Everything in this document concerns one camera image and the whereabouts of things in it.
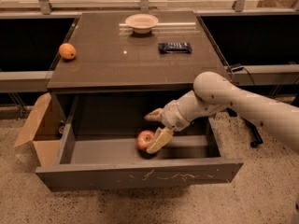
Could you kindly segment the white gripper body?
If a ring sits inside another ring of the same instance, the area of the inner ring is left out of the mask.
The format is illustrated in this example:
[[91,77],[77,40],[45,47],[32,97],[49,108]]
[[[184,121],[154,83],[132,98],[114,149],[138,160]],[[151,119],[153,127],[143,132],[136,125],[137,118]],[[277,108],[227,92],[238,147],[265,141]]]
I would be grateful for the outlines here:
[[161,123],[173,132],[180,132],[190,125],[179,112],[176,100],[171,101],[162,109]]

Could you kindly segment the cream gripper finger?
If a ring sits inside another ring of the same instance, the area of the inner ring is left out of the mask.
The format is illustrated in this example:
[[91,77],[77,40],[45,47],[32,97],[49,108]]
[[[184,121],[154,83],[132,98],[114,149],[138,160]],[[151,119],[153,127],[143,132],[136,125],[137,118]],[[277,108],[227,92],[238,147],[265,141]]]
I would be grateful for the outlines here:
[[146,121],[158,121],[160,122],[162,120],[162,114],[163,110],[161,108],[157,108],[153,110],[152,112],[149,112],[144,119]]
[[162,149],[166,144],[168,144],[173,138],[174,132],[167,128],[158,128],[154,134],[153,139],[150,141],[147,148],[149,154],[157,153]]

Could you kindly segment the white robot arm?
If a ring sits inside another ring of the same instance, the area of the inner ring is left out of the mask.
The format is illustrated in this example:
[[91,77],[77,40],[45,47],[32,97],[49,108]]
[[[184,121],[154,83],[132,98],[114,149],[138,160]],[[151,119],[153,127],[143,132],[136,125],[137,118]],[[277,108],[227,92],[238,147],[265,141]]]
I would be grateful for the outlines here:
[[163,124],[151,139],[147,152],[158,152],[175,133],[189,127],[192,121],[214,115],[224,108],[232,109],[299,153],[298,107],[242,90],[213,72],[198,75],[191,91],[145,116],[147,121]]

